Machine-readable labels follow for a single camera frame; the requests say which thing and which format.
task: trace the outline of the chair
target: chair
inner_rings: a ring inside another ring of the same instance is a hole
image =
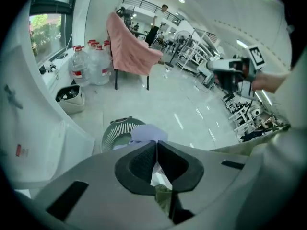
[[[147,90],[149,90],[150,70],[158,63],[163,53],[149,48],[146,42],[138,40],[115,12],[109,14],[106,27],[113,56],[115,89],[118,88],[118,70],[121,70],[147,76]]]

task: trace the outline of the tile floor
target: tile floor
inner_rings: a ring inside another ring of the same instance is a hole
[[[152,68],[149,91],[145,76],[125,72],[118,73],[117,91],[114,74],[106,85],[83,87],[86,108],[71,118],[95,137],[93,154],[101,151],[102,136],[110,122],[128,116],[166,131],[169,141],[197,149],[238,143],[235,126],[221,100],[224,93],[216,87],[206,89],[201,77],[196,80],[177,66],[170,71],[166,67],[157,64]]]

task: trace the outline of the red sticker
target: red sticker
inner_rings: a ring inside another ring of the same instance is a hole
[[[16,149],[16,156],[17,156],[17,157],[20,156],[20,152],[21,152],[21,145],[18,144],[18,145],[17,145],[17,149]]]
[[[80,76],[80,75],[81,75],[81,71],[73,71],[73,74],[74,74],[75,76]]]
[[[105,76],[105,75],[107,75],[107,69],[102,70],[102,76]]]

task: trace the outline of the human hand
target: human hand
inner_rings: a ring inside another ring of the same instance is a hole
[[[272,75],[258,72],[254,81],[251,83],[251,87],[254,91],[265,90],[270,93],[275,93],[288,75],[289,73],[284,75]]]

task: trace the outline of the shelf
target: shelf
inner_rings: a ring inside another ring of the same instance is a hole
[[[208,56],[211,56],[211,57],[214,57],[213,54],[211,54],[211,52],[209,51],[209,49],[203,45],[203,44],[199,44],[199,47],[208,55]]]
[[[197,51],[194,51],[194,53],[195,54],[198,54],[202,59],[204,59],[205,61],[207,61],[200,53],[198,53]]]
[[[213,50],[219,53],[217,48],[214,46],[213,42],[210,40],[210,38],[207,36],[206,32],[200,29],[196,29],[196,33],[198,34],[199,37],[202,37],[204,34],[204,37],[202,38],[208,45],[209,47]]]
[[[188,58],[188,56],[189,56],[189,55],[183,55],[183,56],[179,57],[178,60],[179,60],[179,59],[182,59],[182,58]],[[200,54],[198,54],[198,56],[199,56],[202,60],[205,60],[205,61],[207,62],[207,60],[206,60],[204,57],[202,57]],[[198,66],[200,65],[200,63],[197,62],[197,61],[195,61],[193,58],[191,58],[190,61],[193,61],[193,62],[194,62],[195,64],[197,64]]]

